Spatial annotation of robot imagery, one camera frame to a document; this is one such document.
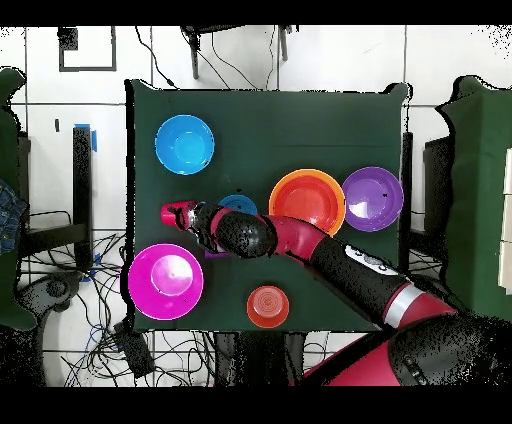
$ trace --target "orange bowl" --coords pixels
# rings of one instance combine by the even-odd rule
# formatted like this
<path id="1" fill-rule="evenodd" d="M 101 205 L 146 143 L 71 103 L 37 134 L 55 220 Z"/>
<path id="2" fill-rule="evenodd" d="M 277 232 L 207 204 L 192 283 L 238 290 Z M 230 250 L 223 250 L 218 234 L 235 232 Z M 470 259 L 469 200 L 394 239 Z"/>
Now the orange bowl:
<path id="1" fill-rule="evenodd" d="M 345 219 L 345 195 L 338 182 L 325 172 L 299 169 L 276 184 L 268 209 L 270 215 L 301 219 L 333 236 Z"/>

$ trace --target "chair leg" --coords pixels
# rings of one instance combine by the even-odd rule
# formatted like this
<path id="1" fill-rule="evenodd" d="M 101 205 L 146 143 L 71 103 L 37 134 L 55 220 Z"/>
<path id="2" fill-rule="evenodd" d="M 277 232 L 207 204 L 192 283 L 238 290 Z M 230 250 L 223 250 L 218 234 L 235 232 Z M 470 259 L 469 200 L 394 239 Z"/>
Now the chair leg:
<path id="1" fill-rule="evenodd" d="M 198 79 L 199 70 L 197 68 L 197 52 L 194 50 L 193 47 L 190 48 L 190 54 L 192 56 L 192 75 L 194 76 L 194 79 Z"/>
<path id="2" fill-rule="evenodd" d="M 197 62 L 197 46 L 198 46 L 198 39 L 197 36 L 192 35 L 189 38 L 189 44 L 190 44 L 190 56 L 192 58 L 192 76 L 194 79 L 199 78 L 199 69 L 198 69 L 198 62 Z"/>
<path id="3" fill-rule="evenodd" d="M 283 51 L 283 60 L 286 62 L 288 60 L 288 49 L 286 47 L 286 31 L 285 28 L 279 26 L 279 33 L 281 39 L 281 50 Z"/>

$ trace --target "pink bowl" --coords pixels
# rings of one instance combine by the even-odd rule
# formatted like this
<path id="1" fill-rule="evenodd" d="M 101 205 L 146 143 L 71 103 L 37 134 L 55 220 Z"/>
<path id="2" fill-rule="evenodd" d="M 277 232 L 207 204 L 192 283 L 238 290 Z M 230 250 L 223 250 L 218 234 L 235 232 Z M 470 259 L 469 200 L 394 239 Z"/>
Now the pink bowl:
<path id="1" fill-rule="evenodd" d="M 203 292 L 203 271 L 188 250 L 155 244 L 141 251 L 128 272 L 128 291 L 144 315 L 169 320 L 188 314 Z"/>

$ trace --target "dark green table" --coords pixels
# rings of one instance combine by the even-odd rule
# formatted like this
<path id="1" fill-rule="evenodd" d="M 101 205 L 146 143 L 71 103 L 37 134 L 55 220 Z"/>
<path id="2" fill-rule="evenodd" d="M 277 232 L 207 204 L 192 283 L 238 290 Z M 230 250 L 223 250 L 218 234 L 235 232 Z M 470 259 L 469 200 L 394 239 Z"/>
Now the dark green table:
<path id="1" fill-rule="evenodd" d="M 199 260 L 205 276 L 198 305 L 173 321 L 137 313 L 135 329 L 256 330 L 246 302 L 263 283 L 282 288 L 290 314 L 282 331 L 360 331 L 375 328 L 293 261 L 282 258 L 204 259 L 189 233 L 164 226 L 160 208 L 180 200 L 218 202 L 237 192 L 268 213 L 272 188 L 298 168 L 316 168 L 340 182 L 364 166 L 399 176 L 401 107 L 405 84 L 386 94 L 154 90 L 131 81 L 135 124 L 135 254 L 156 243 L 176 243 Z M 201 172 L 175 175 L 155 155 L 159 127 L 177 114 L 204 120 L 215 136 L 215 153 Z M 398 263 L 398 225 L 363 233 L 344 224 L 336 238 Z"/>
<path id="2" fill-rule="evenodd" d="M 512 296 L 498 286 L 512 91 L 487 88 L 472 76 L 454 87 L 451 102 L 438 107 L 455 139 L 446 282 L 475 312 L 512 321 Z"/>
<path id="3" fill-rule="evenodd" d="M 0 178 L 19 196 L 18 123 L 9 102 L 11 96 L 25 84 L 16 69 L 0 68 Z M 0 255 L 0 325 L 16 330 L 30 330 L 37 324 L 34 315 L 18 305 L 14 288 L 19 281 L 19 258 L 16 247 Z"/>

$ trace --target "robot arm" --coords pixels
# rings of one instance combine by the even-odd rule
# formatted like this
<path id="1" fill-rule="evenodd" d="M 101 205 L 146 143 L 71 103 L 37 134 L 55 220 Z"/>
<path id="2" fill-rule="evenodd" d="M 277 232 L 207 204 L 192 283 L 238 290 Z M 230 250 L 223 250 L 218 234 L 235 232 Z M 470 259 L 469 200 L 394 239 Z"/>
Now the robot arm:
<path id="1" fill-rule="evenodd" d="M 195 202 L 164 205 L 161 216 L 164 223 L 194 233 L 212 252 L 227 251 L 242 258 L 288 256 L 379 326 L 401 328 L 422 318 L 455 313 L 379 259 L 298 219 L 253 216 Z"/>
<path id="2" fill-rule="evenodd" d="M 193 233 L 210 252 L 241 258 L 288 256 L 379 327 L 362 357 L 342 349 L 305 376 L 312 385 L 507 384 L 512 381 L 510 323 L 467 316 L 416 288 L 378 258 L 315 226 L 283 216 L 248 215 L 206 202 L 164 205 L 164 224 Z M 387 337 L 387 332 L 379 332 Z"/>

